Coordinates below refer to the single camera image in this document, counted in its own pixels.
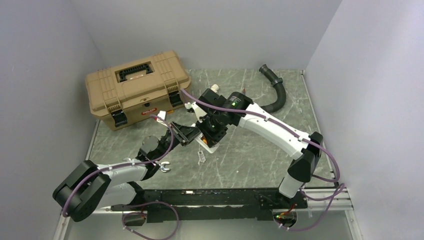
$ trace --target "white wall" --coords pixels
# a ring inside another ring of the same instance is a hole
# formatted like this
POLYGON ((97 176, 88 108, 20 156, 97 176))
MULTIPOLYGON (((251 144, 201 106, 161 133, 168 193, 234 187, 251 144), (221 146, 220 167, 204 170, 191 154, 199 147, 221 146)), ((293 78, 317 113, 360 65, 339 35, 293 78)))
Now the white wall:
POLYGON ((53 190, 87 153, 85 74, 102 59, 67 0, 0 7, 0 239, 53 237, 53 190))
POLYGON ((342 1, 306 68, 364 239, 424 239, 424 3, 342 1))
POLYGON ((175 50, 187 68, 305 69, 341 0, 71 0, 110 66, 175 50))

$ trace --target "black hose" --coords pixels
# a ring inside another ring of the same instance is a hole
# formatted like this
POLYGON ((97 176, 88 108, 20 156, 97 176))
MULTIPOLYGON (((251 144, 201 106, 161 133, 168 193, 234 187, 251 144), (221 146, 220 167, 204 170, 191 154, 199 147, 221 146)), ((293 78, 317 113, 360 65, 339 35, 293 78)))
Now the black hose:
POLYGON ((272 86, 277 92, 277 100, 274 103, 260 107, 268 113, 274 113, 280 110, 286 103, 287 95, 286 89, 283 86, 283 79, 278 77, 271 69, 267 67, 266 64, 259 68, 259 72, 265 75, 265 77, 271 82, 272 86))

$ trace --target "marble tabletop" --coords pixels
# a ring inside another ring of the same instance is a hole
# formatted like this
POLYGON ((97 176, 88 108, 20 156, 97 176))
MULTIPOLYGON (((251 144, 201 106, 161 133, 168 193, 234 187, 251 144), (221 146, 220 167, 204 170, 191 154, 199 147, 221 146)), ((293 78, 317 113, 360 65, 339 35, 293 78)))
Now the marble tabletop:
MULTIPOLYGON (((268 79, 257 69, 188 69, 191 93, 195 97, 213 84, 219 94, 228 97, 232 92, 245 94, 260 106, 273 103, 276 91, 268 79)), ((274 70, 283 78, 287 101, 282 109, 272 113, 286 124, 303 132, 318 131, 312 106, 308 98, 301 71, 274 70)), ((166 116, 189 126, 196 121, 194 113, 179 108, 166 116)), ((166 127, 147 119, 123 129, 112 131, 100 122, 89 159, 96 164, 113 164, 123 158, 134 158, 145 137, 160 138, 166 127)), ((193 141, 188 146, 177 146, 162 161, 168 161, 170 172, 158 171, 152 178, 139 182, 144 189, 210 189, 210 188, 263 188, 277 187, 287 172, 292 159, 258 134, 241 127, 229 126, 226 136, 214 153, 209 153, 193 141), (199 161, 198 151, 203 150, 205 162, 199 161)), ((330 178, 330 166, 322 154, 315 174, 330 178)), ((332 187, 333 183, 313 179, 308 187, 332 187)))

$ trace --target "red label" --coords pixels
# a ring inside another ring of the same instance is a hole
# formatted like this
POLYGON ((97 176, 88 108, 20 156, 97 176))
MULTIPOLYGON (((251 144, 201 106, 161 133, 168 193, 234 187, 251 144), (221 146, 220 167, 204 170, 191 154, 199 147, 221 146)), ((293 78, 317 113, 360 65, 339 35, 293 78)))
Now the red label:
POLYGON ((149 113, 154 112, 156 110, 158 110, 158 109, 155 107, 155 108, 152 108, 150 110, 147 110, 147 111, 142 112, 141 115, 146 115, 146 114, 149 114, 149 113))

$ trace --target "tan toolbox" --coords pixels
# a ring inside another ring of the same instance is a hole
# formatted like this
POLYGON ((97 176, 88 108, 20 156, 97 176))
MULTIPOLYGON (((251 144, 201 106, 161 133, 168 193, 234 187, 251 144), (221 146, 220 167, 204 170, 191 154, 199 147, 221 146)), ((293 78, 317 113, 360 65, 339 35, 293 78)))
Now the tan toolbox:
POLYGON ((166 51, 90 73, 85 85, 91 113, 115 131, 183 107, 180 89, 191 81, 177 54, 166 51))

